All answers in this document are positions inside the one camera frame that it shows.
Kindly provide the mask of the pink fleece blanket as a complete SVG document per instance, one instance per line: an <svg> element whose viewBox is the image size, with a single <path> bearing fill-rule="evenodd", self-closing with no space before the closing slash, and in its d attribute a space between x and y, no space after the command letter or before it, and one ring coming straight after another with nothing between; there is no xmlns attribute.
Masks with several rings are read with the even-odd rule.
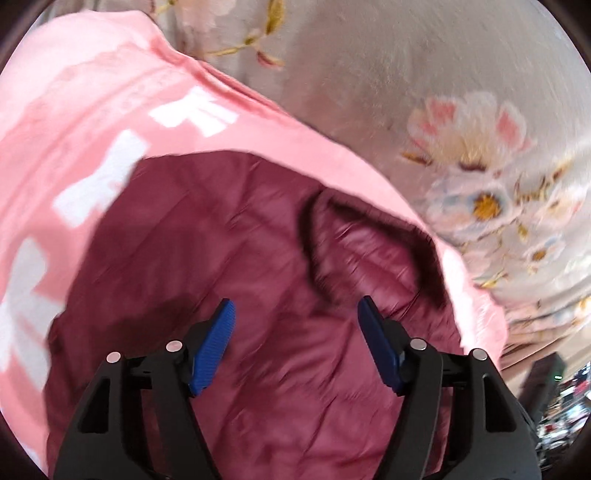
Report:
<svg viewBox="0 0 591 480"><path fill-rule="evenodd" d="M360 199L425 232L368 163L221 72L139 12L84 12L27 36L1 75L1 411L43 472L50 328L98 225L146 159L235 151ZM431 238L461 352L499 359L505 318Z"/></svg>

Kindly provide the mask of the maroon puffer jacket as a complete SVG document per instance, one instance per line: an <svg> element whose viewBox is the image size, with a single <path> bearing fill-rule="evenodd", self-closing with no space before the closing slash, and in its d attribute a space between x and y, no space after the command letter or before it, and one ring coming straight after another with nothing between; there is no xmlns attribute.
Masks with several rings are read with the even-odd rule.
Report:
<svg viewBox="0 0 591 480"><path fill-rule="evenodd" d="M48 463L107 354L153 352L228 298L235 330L192 402L221 475L373 477L402 401L363 340L365 296L410 335L461 352L419 227L249 153L141 161L50 328Z"/></svg>

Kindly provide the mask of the grey floral quilt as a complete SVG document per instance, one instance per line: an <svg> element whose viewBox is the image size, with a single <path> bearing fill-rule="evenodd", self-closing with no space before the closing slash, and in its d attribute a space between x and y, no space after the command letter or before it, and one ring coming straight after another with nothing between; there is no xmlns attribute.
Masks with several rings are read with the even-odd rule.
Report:
<svg viewBox="0 0 591 480"><path fill-rule="evenodd" d="M590 319L590 59L547 1L142 1L349 147L503 307L505 368Z"/></svg>

